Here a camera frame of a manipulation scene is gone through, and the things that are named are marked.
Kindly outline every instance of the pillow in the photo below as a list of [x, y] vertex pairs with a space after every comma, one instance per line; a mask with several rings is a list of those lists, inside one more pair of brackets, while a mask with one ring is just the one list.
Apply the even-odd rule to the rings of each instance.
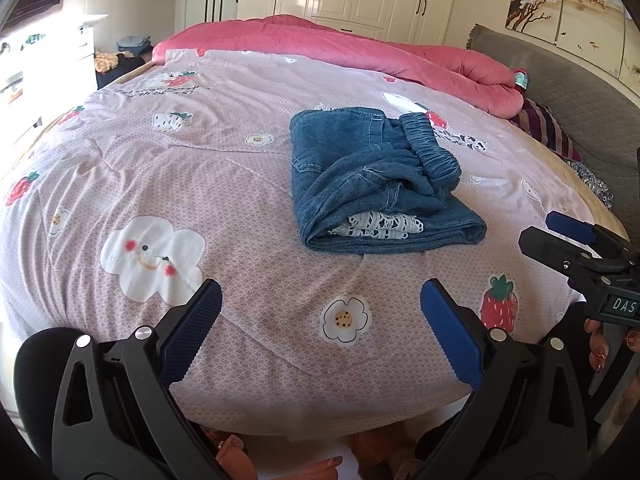
[[509, 122], [544, 144], [552, 152], [575, 162], [582, 160], [572, 140], [562, 131], [551, 110], [533, 99], [525, 97], [522, 110], [514, 118], [509, 119]]

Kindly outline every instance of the bed sheet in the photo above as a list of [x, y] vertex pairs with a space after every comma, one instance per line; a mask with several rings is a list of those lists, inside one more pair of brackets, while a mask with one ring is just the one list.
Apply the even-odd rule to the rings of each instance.
[[[398, 117], [389, 95], [447, 122], [438, 142], [463, 170], [454, 194], [486, 221], [485, 240], [392, 255], [305, 249], [290, 202], [290, 118], [350, 106]], [[169, 51], [165, 66], [92, 94], [0, 182], [2, 301], [23, 335], [70, 325], [110, 340], [213, 278], [222, 314], [172, 386], [191, 420], [316, 438], [419, 415], [468, 393], [420, 312], [426, 279], [479, 314], [504, 307], [528, 342], [578, 299], [518, 249], [520, 231], [542, 228], [551, 210], [593, 221], [526, 142], [507, 121], [383, 73]], [[508, 291], [502, 305], [488, 293], [496, 284]], [[366, 330], [328, 339], [324, 324], [354, 308]]]

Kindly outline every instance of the wooden bed frame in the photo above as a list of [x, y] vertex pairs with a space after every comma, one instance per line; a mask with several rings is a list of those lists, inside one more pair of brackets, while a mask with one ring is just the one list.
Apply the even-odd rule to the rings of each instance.
[[[147, 72], [153, 67], [153, 62], [149, 61], [143, 66], [132, 70], [132, 72], [129, 72], [117, 78], [107, 86], [113, 86], [131, 81], [132, 79]], [[42, 138], [42, 136], [45, 135], [49, 130], [51, 130], [56, 124], [58, 124], [58, 121], [66, 114], [67, 112], [60, 115], [60, 117], [56, 118], [51, 124], [48, 124], [47, 127], [44, 128], [36, 137], [36, 139], [31, 143], [28, 150], [26, 150], [20, 156], [20, 158], [22, 158], [25, 153], [31, 151], [32, 147]], [[584, 200], [586, 205], [589, 207], [591, 214], [593, 215], [593, 219], [597, 224], [606, 227], [607, 229], [619, 234], [620, 236], [628, 240], [628, 235], [626, 234], [625, 228], [623, 227], [620, 220], [618, 220], [618, 218], [616, 218], [616, 216], [611, 211], [604, 207], [604, 204], [600, 201], [600, 199], [593, 193], [593, 191], [591, 191], [591, 189], [589, 189], [589, 187], [583, 181], [580, 180], [575, 171], [569, 165], [565, 164], [555, 153], [553, 153], [546, 146], [540, 144], [532, 137], [529, 137], [525, 132], [521, 131], [516, 126], [511, 125], [511, 131], [513, 135], [520, 136], [520, 138], [527, 145], [529, 151], [533, 155], [546, 163], [559, 178], [561, 178], [566, 184], [575, 189], [580, 198]]]

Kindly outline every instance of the hand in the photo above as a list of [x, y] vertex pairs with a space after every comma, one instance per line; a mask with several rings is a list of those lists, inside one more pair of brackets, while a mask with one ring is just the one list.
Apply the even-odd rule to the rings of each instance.
[[[589, 362], [591, 367], [599, 372], [604, 368], [604, 365], [607, 362], [607, 356], [609, 355], [609, 343], [602, 335], [602, 324], [599, 321], [588, 319], [584, 324], [584, 329], [587, 333], [591, 334], [591, 338], [589, 339], [589, 347], [591, 349]], [[640, 353], [640, 330], [637, 328], [629, 329], [625, 336], [625, 344], [633, 352]], [[631, 381], [631, 384], [622, 395], [622, 404], [620, 405], [618, 418], [626, 420], [633, 412], [639, 400], [640, 378], [636, 374]]]

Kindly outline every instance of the silver screw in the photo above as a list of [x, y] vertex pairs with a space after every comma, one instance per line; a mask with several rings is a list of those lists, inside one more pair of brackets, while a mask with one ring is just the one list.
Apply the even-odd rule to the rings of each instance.
[[88, 334], [82, 334], [78, 339], [76, 339], [76, 346], [78, 348], [84, 348], [91, 342], [91, 336]]
[[489, 332], [489, 336], [497, 342], [502, 342], [507, 339], [507, 333], [501, 328], [492, 328], [491, 332]]
[[555, 350], [562, 350], [564, 348], [564, 343], [557, 337], [552, 337], [549, 340], [549, 344], [551, 345], [551, 348], [554, 348]]
[[150, 326], [141, 326], [136, 330], [136, 339], [148, 339], [152, 333], [153, 329]]

